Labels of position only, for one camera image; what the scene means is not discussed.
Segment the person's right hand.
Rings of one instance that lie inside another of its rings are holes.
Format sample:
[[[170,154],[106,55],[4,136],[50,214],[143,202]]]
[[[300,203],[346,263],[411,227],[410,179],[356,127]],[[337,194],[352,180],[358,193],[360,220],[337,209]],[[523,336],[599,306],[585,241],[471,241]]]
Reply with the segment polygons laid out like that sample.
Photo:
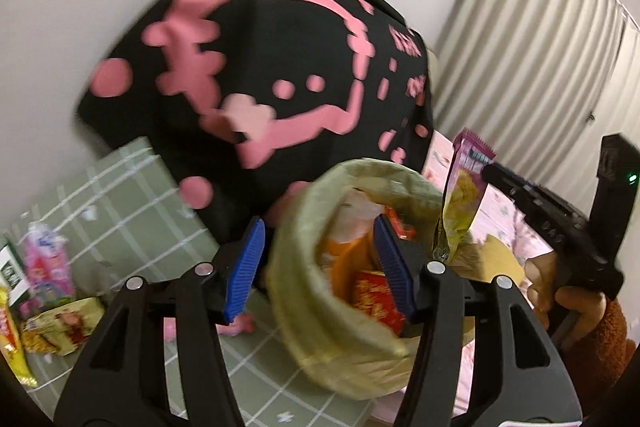
[[[528,259],[524,271],[530,282],[527,298],[545,329],[550,326],[549,313],[555,306],[577,314],[575,324],[560,343],[563,350],[570,350],[602,321],[608,305],[605,295],[575,286],[554,288],[558,271],[558,255],[554,251]]]

